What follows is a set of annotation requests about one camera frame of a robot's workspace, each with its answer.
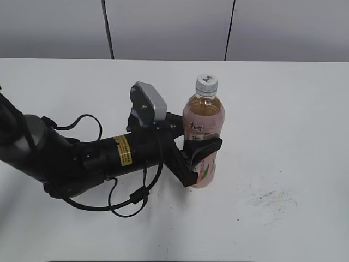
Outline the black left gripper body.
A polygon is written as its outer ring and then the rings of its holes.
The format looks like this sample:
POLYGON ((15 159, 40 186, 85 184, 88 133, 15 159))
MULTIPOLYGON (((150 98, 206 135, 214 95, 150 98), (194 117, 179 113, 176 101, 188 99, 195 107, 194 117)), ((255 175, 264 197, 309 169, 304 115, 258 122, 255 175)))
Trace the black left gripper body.
POLYGON ((189 166, 175 143, 175 138, 164 121, 153 122, 148 128, 140 126, 138 119, 129 115, 127 141, 130 146, 133 170, 145 166, 164 164, 184 187, 197 182, 197 173, 189 166))

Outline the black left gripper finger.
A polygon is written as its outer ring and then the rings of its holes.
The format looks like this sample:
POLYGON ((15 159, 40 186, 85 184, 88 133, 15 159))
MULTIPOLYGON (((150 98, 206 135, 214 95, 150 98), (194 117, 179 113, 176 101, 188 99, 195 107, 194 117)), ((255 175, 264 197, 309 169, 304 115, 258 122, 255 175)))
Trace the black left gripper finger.
POLYGON ((208 140, 185 140, 184 158, 191 168, 199 162, 221 149, 222 139, 213 137, 208 140))
POLYGON ((170 112, 166 113, 166 123, 173 136, 184 135, 183 117, 170 112))

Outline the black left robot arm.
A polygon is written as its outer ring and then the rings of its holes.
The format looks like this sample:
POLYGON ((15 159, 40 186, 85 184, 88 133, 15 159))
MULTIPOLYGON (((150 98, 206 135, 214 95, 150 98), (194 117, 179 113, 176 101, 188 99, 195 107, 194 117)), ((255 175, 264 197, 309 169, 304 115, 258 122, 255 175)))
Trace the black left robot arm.
POLYGON ((62 127, 47 117, 25 115, 1 97, 1 161, 41 182, 53 198, 72 198, 111 180, 147 167, 167 166, 188 187, 196 183, 194 166, 221 148, 217 137, 186 141, 179 115, 161 111, 136 88, 127 133, 91 142, 61 135, 62 127))

